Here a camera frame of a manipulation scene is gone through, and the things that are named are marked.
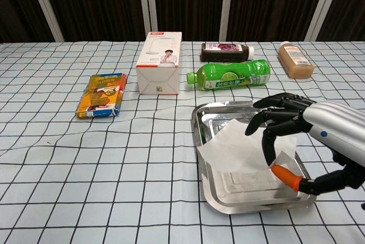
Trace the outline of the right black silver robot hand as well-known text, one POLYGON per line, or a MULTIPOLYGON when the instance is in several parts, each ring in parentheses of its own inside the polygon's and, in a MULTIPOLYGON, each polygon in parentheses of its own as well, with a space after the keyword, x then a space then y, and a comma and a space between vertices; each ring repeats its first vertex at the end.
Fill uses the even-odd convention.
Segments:
POLYGON ((278 93, 253 104, 260 112, 253 116, 245 134, 252 135, 261 124, 262 150, 274 175, 295 192, 310 195, 358 189, 364 183, 364 112, 333 101, 313 101, 292 93, 278 93), (275 164, 278 136, 308 133, 332 151, 342 170, 309 180, 275 164))

